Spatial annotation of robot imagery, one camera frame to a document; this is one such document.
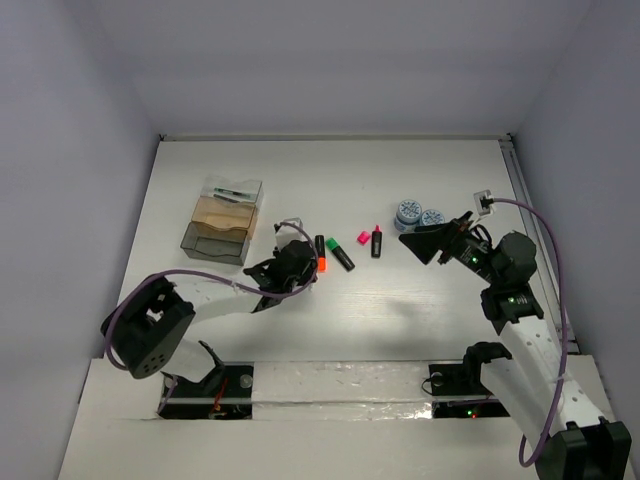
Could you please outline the orange cap highlighter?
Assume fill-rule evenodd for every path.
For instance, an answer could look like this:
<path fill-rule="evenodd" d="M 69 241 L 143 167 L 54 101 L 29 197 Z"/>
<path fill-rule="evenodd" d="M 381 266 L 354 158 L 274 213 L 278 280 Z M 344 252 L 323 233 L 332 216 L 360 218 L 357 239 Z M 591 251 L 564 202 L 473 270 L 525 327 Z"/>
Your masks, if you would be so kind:
<path fill-rule="evenodd" d="M 318 256 L 318 271 L 324 273 L 327 269 L 325 237 L 323 235 L 316 235 L 314 241 Z"/>

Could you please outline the blue white round jar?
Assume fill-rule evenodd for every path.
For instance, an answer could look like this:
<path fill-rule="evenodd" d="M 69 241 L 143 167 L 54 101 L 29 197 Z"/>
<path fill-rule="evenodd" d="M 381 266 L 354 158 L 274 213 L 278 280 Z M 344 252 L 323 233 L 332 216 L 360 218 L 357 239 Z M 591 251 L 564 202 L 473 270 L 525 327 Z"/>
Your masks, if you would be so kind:
<path fill-rule="evenodd" d="M 420 223 L 422 207 L 419 202 L 413 199 L 402 200 L 396 210 L 394 226 L 401 233 L 410 233 Z"/>

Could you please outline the green cap highlighter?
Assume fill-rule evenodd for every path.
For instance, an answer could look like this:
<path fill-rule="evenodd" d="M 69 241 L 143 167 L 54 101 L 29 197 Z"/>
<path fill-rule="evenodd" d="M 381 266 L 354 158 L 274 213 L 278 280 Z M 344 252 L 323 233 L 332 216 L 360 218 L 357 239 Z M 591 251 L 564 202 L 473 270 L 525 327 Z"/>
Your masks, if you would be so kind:
<path fill-rule="evenodd" d="M 325 241 L 325 244 L 334 258 L 347 272 L 351 272 L 354 270 L 355 264 L 333 237 L 328 238 Z"/>

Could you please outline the pink tip black highlighter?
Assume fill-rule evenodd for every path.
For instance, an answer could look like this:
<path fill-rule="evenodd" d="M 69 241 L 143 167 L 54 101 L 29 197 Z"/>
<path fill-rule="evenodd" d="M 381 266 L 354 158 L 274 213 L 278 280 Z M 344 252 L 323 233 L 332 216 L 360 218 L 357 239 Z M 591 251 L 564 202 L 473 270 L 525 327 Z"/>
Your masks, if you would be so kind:
<path fill-rule="evenodd" d="M 381 257 L 383 233 L 381 227 L 377 225 L 371 233 L 371 257 L 378 259 Z"/>

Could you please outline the black pen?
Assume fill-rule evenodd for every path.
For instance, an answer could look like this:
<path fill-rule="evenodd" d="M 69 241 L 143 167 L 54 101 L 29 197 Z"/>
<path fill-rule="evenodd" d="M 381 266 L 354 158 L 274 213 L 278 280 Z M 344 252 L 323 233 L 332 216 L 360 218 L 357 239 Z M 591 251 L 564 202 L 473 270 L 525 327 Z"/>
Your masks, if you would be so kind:
<path fill-rule="evenodd" d="M 226 202 L 231 202 L 231 203 L 237 203 L 237 200 L 232 199 L 232 198 L 228 198 L 222 195 L 214 195 L 213 198 L 218 199 L 218 200 L 222 200 L 222 201 L 226 201 Z"/>

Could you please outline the clear green pen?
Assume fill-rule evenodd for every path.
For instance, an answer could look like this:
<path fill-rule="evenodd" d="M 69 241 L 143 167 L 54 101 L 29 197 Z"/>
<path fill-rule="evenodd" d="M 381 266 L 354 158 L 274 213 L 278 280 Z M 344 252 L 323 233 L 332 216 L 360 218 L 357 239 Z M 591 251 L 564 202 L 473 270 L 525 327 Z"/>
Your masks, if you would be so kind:
<path fill-rule="evenodd" d="M 236 190 L 223 189 L 223 188 L 214 188 L 213 191 L 214 191 L 215 194 L 231 195 L 231 196 L 236 196 L 236 197 L 250 197 L 250 196 L 253 195 L 251 193 L 247 193 L 247 192 L 243 192 L 243 191 L 236 191 Z"/>

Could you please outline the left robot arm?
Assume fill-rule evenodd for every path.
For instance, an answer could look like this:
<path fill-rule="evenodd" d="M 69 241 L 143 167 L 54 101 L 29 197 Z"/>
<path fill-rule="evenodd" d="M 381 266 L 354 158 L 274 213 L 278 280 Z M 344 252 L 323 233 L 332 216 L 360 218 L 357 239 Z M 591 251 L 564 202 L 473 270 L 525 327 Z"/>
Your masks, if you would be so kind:
<path fill-rule="evenodd" d="M 152 274 L 103 322 L 105 354 L 113 366 L 135 379 L 167 373 L 192 325 L 274 308 L 311 286 L 317 263 L 310 243 L 293 240 L 273 257 L 243 270 L 253 286 L 195 270 Z"/>

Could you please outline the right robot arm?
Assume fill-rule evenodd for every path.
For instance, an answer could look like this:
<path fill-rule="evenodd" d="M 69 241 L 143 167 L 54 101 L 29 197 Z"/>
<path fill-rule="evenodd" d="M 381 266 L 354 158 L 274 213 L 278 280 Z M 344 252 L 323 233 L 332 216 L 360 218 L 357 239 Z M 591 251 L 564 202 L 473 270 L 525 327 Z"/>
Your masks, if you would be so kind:
<path fill-rule="evenodd" d="M 493 244 L 465 213 L 448 223 L 399 237 L 423 264 L 455 259 L 487 282 L 481 306 L 499 339 L 467 348 L 443 383 L 488 391 L 519 426 L 519 462 L 541 479 L 621 479 L 632 445 L 621 421 L 611 421 L 570 373 L 567 341 L 554 339 L 529 280 L 536 245 L 513 231 Z"/>

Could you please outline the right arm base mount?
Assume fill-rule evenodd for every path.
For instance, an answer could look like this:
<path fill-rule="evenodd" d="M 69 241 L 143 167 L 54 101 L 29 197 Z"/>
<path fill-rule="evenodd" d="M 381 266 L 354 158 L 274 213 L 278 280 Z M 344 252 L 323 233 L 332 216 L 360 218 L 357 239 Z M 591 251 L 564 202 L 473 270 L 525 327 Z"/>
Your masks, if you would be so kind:
<path fill-rule="evenodd" d="M 431 364 L 421 390 L 431 398 L 435 419 L 508 417 L 504 406 L 483 386 L 466 377 L 461 364 Z"/>

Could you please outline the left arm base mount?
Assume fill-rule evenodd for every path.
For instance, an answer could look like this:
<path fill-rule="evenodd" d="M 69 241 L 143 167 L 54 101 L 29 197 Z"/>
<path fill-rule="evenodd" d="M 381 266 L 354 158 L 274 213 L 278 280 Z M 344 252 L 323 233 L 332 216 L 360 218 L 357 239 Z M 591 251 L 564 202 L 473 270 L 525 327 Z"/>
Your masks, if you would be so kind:
<path fill-rule="evenodd" d="M 253 380 L 251 363 L 227 364 L 209 392 L 185 378 L 165 374 L 158 415 L 171 420 L 249 420 Z"/>

